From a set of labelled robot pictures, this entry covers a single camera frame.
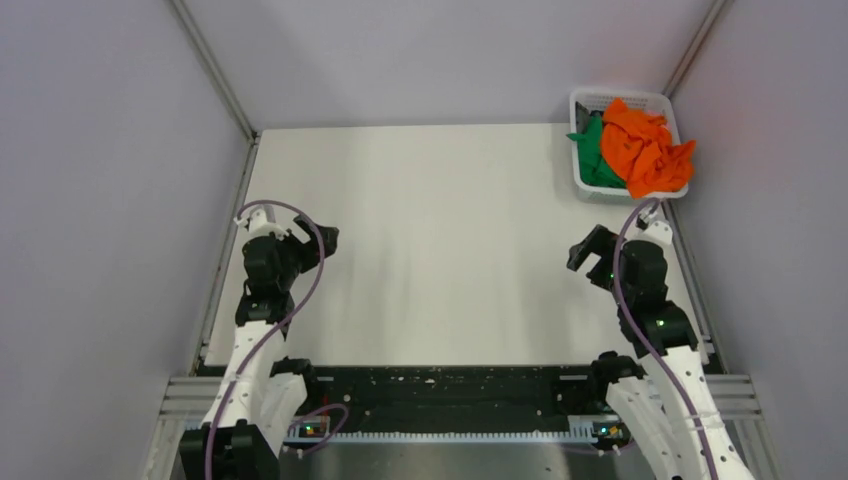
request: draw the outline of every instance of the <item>white table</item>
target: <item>white table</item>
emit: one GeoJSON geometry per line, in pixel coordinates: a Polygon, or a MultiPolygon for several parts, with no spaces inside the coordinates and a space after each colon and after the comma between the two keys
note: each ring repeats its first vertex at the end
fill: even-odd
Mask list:
{"type": "MultiPolygon", "coordinates": [[[[282,200],[341,230],[318,291],[292,324],[291,356],[341,366],[586,364],[606,350],[633,355],[611,294],[585,277],[592,259],[580,274],[566,268],[570,246],[598,223],[618,231],[631,207],[577,200],[567,131],[541,124],[263,132],[247,200],[282,200]]],[[[277,209],[278,222],[293,216],[277,209]]],[[[229,360],[245,239],[240,231],[207,365],[229,360]]],[[[669,298],[698,331],[673,250],[666,259],[669,298]]],[[[295,301],[313,275],[295,282],[295,301]]]]}

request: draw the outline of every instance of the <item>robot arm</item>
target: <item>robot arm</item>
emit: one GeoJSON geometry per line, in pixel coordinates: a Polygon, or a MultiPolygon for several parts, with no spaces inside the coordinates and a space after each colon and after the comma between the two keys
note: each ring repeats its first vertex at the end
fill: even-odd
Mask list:
{"type": "MultiPolygon", "coordinates": [[[[274,223],[271,207],[257,207],[239,223],[247,229],[242,248],[247,281],[236,311],[233,353],[212,407],[198,430],[180,440],[186,480],[204,479],[204,453],[209,426],[231,382],[235,388],[218,424],[213,446],[214,480],[277,480],[279,452],[297,409],[307,398],[304,375],[308,360],[289,360],[288,326],[259,349],[237,373],[248,352],[294,308],[289,290],[298,275],[318,264],[317,239],[305,221],[294,222],[310,235],[306,243],[274,223]]],[[[339,231],[318,226],[325,255],[336,251],[339,231]]]]}
{"type": "MultiPolygon", "coordinates": [[[[701,365],[698,338],[686,314],[666,299],[668,265],[663,245],[671,244],[671,228],[656,214],[645,214],[637,223],[641,230],[626,241],[619,274],[624,302],[642,334],[659,352],[695,405],[701,427],[693,418],[675,385],[659,362],[649,354],[626,321],[621,305],[621,331],[633,344],[637,359],[607,352],[592,363],[596,395],[612,408],[639,444],[657,478],[700,479],[708,471],[701,438],[704,430],[721,479],[753,479],[716,408],[701,365]],[[651,398],[650,378],[662,400],[651,398]]],[[[613,254],[618,236],[598,225],[583,242],[569,250],[568,268],[577,270],[589,256],[600,256],[587,277],[592,284],[613,290],[613,254]]]]}

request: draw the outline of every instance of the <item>white wall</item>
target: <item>white wall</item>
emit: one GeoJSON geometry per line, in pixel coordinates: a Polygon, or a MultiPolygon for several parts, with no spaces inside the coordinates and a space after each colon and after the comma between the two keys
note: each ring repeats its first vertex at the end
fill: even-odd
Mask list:
{"type": "Polygon", "coordinates": [[[544,122],[659,91],[710,0],[188,0],[258,129],[544,122]]]}
{"type": "Polygon", "coordinates": [[[848,3],[735,2],[674,101],[711,318],[790,478],[844,478],[848,3]]]}
{"type": "Polygon", "coordinates": [[[138,478],[243,139],[162,0],[0,7],[0,478],[138,478]]]}

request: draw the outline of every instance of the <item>pile of clothes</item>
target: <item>pile of clothes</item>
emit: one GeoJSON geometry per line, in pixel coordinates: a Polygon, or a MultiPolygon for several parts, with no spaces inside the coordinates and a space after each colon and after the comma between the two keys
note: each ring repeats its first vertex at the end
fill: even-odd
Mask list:
{"type": "Polygon", "coordinates": [[[595,187],[627,188],[633,198],[653,192],[676,192],[695,173],[695,141],[671,144],[662,115],[629,108],[616,98],[603,112],[576,108],[580,179],[595,187]]]}

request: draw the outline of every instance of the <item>plastic basket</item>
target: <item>plastic basket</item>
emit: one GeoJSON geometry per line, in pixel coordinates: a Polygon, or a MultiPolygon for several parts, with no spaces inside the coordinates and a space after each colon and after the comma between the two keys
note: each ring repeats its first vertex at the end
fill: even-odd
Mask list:
{"type": "MultiPolygon", "coordinates": [[[[671,132],[671,141],[674,145],[680,145],[680,134],[677,132],[677,123],[674,120],[674,112],[671,110],[671,102],[659,93],[636,92],[632,90],[617,90],[611,88],[581,87],[571,92],[569,96],[569,111],[571,114],[571,132],[577,131],[576,102],[592,110],[606,110],[610,103],[618,97],[630,108],[639,108],[649,112],[661,113],[668,122],[671,132]]],[[[577,198],[590,203],[634,203],[637,200],[630,196],[630,192],[623,188],[593,187],[586,185],[580,178],[580,162],[577,160],[577,143],[571,142],[571,164],[574,173],[574,183],[577,184],[577,198]]],[[[689,191],[687,183],[677,192],[654,192],[646,198],[680,198],[689,191]]]]}

